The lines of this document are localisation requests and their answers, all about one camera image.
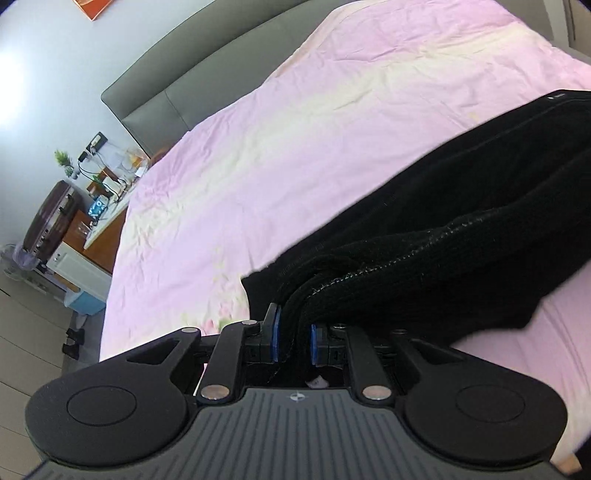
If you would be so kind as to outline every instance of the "power outlet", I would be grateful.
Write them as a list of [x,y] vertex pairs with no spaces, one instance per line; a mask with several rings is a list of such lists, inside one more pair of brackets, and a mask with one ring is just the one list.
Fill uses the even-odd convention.
[[[107,138],[103,135],[102,132],[98,132],[92,140],[90,140],[90,143],[86,146],[86,150],[88,150],[89,152],[92,151],[93,149],[95,151],[99,151],[101,149],[101,147],[103,145],[105,145],[107,143]],[[88,153],[86,151],[82,152],[80,157],[78,157],[78,161],[85,161],[85,159],[88,158]]]

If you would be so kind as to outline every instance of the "shoe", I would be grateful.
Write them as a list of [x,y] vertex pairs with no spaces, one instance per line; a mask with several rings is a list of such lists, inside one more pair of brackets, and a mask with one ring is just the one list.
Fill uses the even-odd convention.
[[74,340],[74,343],[78,345],[84,345],[84,329],[81,328],[79,330],[74,330],[72,328],[68,328],[66,331],[66,335],[69,339]]
[[77,343],[74,345],[68,345],[67,343],[64,343],[61,346],[61,351],[74,360],[78,360],[80,358],[80,345]]

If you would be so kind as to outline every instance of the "logo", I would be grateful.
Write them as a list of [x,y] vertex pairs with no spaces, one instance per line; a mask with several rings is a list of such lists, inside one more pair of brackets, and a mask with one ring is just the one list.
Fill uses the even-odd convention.
[[301,402],[305,400],[306,396],[303,393],[295,392],[290,395],[290,400],[293,400],[295,403]]

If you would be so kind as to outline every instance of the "metal rivet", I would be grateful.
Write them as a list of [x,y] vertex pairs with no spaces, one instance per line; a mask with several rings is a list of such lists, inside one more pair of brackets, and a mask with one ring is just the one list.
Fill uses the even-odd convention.
[[386,398],[392,395],[392,390],[383,385],[370,385],[363,389],[362,394],[370,400],[386,400]]
[[230,394],[230,389],[224,385],[208,385],[201,389],[201,396],[208,400],[221,400]]

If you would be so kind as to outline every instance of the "circular pad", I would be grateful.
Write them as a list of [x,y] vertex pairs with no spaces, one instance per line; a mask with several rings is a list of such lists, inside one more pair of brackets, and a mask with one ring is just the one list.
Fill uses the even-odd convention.
[[137,405],[133,393],[124,388],[90,387],[72,396],[68,413],[85,425],[106,427],[127,419]]
[[497,385],[475,385],[460,390],[456,405],[471,419],[502,423],[517,418],[525,408],[521,395]]

